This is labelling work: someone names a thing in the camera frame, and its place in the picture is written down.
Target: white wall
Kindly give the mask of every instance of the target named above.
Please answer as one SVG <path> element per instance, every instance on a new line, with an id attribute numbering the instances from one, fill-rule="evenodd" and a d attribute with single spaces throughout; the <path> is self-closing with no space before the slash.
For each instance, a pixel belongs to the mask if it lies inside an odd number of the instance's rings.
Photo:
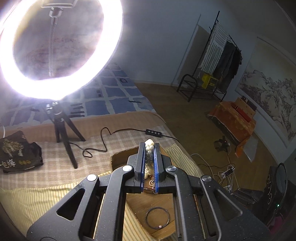
<path id="1" fill-rule="evenodd" d="M 249 31 L 266 36 L 296 56 L 296 31 L 275 1 L 223 0 L 241 25 Z"/>
<path id="2" fill-rule="evenodd" d="M 113 57 L 134 80 L 170 84 L 197 22 L 210 32 L 216 15 L 235 39 L 240 28 L 219 0 L 122 0 L 124 26 Z"/>
<path id="3" fill-rule="evenodd" d="M 113 61 L 134 80 L 162 82 L 174 80 L 197 24 L 210 32 L 219 21 L 242 51 L 242 65 L 227 90 L 226 101 L 240 95 L 235 91 L 257 41 L 257 34 L 243 28 L 234 14 L 219 0 L 122 0 L 124 27 Z M 259 113 L 255 133 L 280 163 L 296 148 L 296 139 L 286 148 L 276 132 Z"/>
<path id="4" fill-rule="evenodd" d="M 251 58 L 251 54 L 257 42 L 257 36 L 258 35 L 253 32 L 242 30 L 240 37 L 236 41 L 239 46 L 244 45 L 244 48 L 242 48 L 243 60 L 242 60 L 242 65 L 240 65 L 238 69 L 237 75 L 231 81 L 227 89 L 227 95 L 225 96 L 225 99 L 224 99 L 225 101 L 234 101 L 236 100 L 237 97 L 240 97 L 240 95 L 235 91 L 235 89 Z M 271 40 L 267 39 L 264 36 L 259 36 L 259 37 L 261 37 L 262 39 L 265 39 L 266 41 L 271 43 L 273 46 L 276 46 L 283 53 L 285 53 L 285 50 L 279 45 L 277 45 L 276 43 L 272 42 Z M 262 140 L 262 142 L 271 152 L 276 162 L 277 163 L 284 162 L 295 150 L 296 138 L 294 138 L 286 148 L 283 141 L 277 135 L 275 130 L 271 127 L 271 125 L 267 122 L 267 120 L 258 111 L 256 112 L 254 119 L 256 120 L 255 133 L 259 136 L 259 138 Z"/>

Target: black round object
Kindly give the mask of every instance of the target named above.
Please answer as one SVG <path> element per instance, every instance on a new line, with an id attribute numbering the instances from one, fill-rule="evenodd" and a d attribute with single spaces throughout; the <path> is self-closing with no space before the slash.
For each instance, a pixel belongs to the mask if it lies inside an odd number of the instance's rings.
<path id="1" fill-rule="evenodd" d="M 286 167 L 283 163 L 280 163 L 276 168 L 273 180 L 271 182 L 271 188 L 269 190 L 270 200 L 268 200 L 269 214 L 265 218 L 267 226 L 270 225 L 272 220 L 276 217 L 282 204 L 285 200 L 287 188 L 288 188 L 288 175 Z"/>
<path id="2" fill-rule="evenodd" d="M 164 210 L 164 211 L 167 213 L 167 215 L 168 215 L 168 221 L 167 221 L 167 223 L 166 223 L 165 225 L 160 225 L 160 226 L 158 226 L 158 227 L 152 227 L 152 226 L 150 226 L 150 224 L 148 223 L 148 214 L 149 214 L 152 210 L 155 210 L 155 209 L 162 209 L 162 210 Z M 147 225 L 148 225 L 150 228 L 152 228 L 152 229 L 163 229 L 163 228 L 166 227 L 166 226 L 169 224 L 169 222 L 170 222 L 170 214 L 169 214 L 169 212 L 168 212 L 165 208 L 163 208 L 163 207 L 153 207 L 153 208 L 150 208 L 150 209 L 148 210 L 148 212 L 146 213 L 145 221 L 146 221 Z"/>

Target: black rubber ring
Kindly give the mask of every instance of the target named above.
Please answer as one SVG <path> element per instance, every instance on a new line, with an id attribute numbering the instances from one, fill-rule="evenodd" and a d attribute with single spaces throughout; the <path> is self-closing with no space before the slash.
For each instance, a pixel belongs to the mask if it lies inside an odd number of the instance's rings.
<path id="1" fill-rule="evenodd" d="M 165 224 L 165 225 L 160 225 L 161 226 L 161 228 L 158 226 L 158 227 L 152 227 L 152 226 L 150 226 L 150 224 L 148 223 L 148 214 L 152 211 L 152 210 L 154 210 L 154 209 L 162 209 L 162 210 L 164 210 L 166 213 L 167 213 L 167 215 L 168 215 L 168 221 L 167 221 L 167 223 Z M 168 212 L 168 210 L 166 210 L 165 208 L 163 208 L 163 207 L 153 207 L 153 208 L 150 208 L 149 210 L 148 210 L 148 212 L 146 213 L 146 216 L 145 216 L 145 221 L 146 221 L 146 223 L 147 223 L 147 225 L 150 227 L 150 228 L 152 228 L 152 229 L 163 229 L 164 227 L 166 227 L 167 225 L 168 225 L 168 223 L 170 222 L 170 214 L 169 214 L 169 212 Z"/>

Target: orange cloth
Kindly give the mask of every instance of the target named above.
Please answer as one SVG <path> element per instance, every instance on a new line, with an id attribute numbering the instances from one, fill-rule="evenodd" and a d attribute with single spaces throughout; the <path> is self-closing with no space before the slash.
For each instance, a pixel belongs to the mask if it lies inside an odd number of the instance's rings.
<path id="1" fill-rule="evenodd" d="M 237 149 L 237 156 L 242 153 L 242 147 L 252 135 L 256 121 L 252 119 L 247 122 L 240 113 L 238 113 L 232 106 L 231 101 L 220 102 L 216 107 L 208 114 L 208 116 L 216 117 L 228 131 L 241 143 Z"/>

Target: tripod leg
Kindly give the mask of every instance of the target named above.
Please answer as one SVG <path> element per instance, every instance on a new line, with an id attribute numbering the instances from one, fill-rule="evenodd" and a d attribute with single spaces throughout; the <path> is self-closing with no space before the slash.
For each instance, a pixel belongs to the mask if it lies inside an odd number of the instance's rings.
<path id="1" fill-rule="evenodd" d="M 57 125 L 56 125 L 56 121 L 54 121 L 54 132 L 55 132 L 55 135 L 56 135 L 56 140 L 57 140 L 57 143 L 60 142 L 60 138 L 59 138 L 59 129 L 57 128 Z"/>
<path id="2" fill-rule="evenodd" d="M 73 122 L 70 120 L 69 116 L 66 114 L 63 114 L 63 119 L 68 124 L 68 126 L 74 131 L 74 133 L 80 138 L 81 141 L 85 141 L 85 138 L 81 135 L 79 130 L 77 130 L 76 126 L 73 124 Z"/>
<path id="3" fill-rule="evenodd" d="M 70 160 L 71 160 L 71 162 L 73 164 L 73 167 L 76 169 L 78 167 L 78 165 L 77 165 L 77 162 L 75 160 L 74 154 L 72 152 L 72 149 L 71 149 L 71 146 L 70 146 L 70 143 L 69 143 L 69 138 L 68 138 L 66 128 L 65 128 L 65 122 L 64 121 L 57 122 L 57 128 L 58 128 L 58 131 L 61 134 L 62 141 L 64 143 L 64 146 L 66 148 L 68 156 L 69 156 L 69 158 L 70 158 Z"/>

